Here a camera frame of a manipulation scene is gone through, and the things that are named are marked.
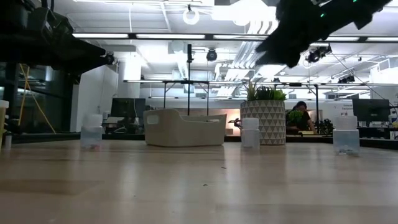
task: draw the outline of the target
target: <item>yellow cable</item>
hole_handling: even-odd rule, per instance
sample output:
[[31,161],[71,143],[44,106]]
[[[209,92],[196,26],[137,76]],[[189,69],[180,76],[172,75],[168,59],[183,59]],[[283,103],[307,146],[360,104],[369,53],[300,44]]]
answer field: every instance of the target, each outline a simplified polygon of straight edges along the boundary
[[26,88],[27,88],[27,77],[29,76],[29,72],[30,72],[30,67],[27,67],[27,75],[25,76],[24,96],[22,97],[21,110],[19,111],[18,126],[21,125],[21,121],[22,121],[22,112],[24,110],[24,105],[25,105],[25,96],[26,96]]
[[[23,73],[24,76],[25,76],[25,79],[27,79],[27,75],[26,75],[26,73],[25,73],[25,71],[24,71],[24,68],[22,67],[21,64],[19,64],[19,66],[21,67],[21,70],[22,70],[22,73]],[[29,91],[32,92],[32,89],[30,89],[29,82],[26,83],[26,84],[27,84],[27,87],[28,87]],[[33,96],[33,100],[36,102],[37,107],[39,108],[39,111],[42,113],[42,115],[43,115],[45,121],[46,121],[47,124],[50,126],[52,132],[53,132],[54,134],[56,134],[55,130],[53,129],[52,125],[50,124],[50,121],[47,119],[47,117],[46,117],[46,115],[44,114],[44,112],[42,111],[42,109],[41,109],[39,103],[37,102],[36,97],[35,97],[33,94],[32,94],[32,96]]]

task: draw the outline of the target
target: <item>white geometric planter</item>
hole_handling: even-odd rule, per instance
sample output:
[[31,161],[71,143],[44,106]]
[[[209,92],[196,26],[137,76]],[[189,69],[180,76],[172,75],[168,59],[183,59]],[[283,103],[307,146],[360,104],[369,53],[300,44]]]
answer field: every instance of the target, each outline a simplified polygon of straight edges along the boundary
[[241,103],[243,118],[258,118],[260,144],[286,143],[285,103],[280,100],[254,100]]

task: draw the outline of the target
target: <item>white plastic bottle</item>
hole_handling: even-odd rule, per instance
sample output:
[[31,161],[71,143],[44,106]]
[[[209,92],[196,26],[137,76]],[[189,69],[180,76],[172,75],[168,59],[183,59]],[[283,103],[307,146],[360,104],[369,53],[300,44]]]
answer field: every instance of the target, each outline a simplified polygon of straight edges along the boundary
[[242,148],[260,149],[260,130],[258,118],[242,119]]
[[101,149],[102,141],[101,114],[88,114],[84,117],[80,132],[80,145],[83,149]]
[[356,116],[336,116],[333,119],[333,148],[337,155],[359,155],[359,131]]

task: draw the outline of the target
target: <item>wooden floor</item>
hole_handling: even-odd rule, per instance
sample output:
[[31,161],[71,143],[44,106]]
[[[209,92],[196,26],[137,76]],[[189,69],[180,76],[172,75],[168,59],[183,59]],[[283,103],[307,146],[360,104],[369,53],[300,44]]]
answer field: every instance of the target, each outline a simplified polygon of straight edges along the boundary
[[0,223],[396,224],[398,151],[15,145],[0,156]]

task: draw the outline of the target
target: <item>computer monitor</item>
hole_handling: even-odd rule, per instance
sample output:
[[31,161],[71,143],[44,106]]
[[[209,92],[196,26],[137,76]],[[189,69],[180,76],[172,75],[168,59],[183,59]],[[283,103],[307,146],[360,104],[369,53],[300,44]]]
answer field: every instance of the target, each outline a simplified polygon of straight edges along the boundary
[[123,118],[143,118],[145,99],[113,98],[111,116]]
[[388,100],[353,99],[354,115],[358,121],[388,121],[390,103]]

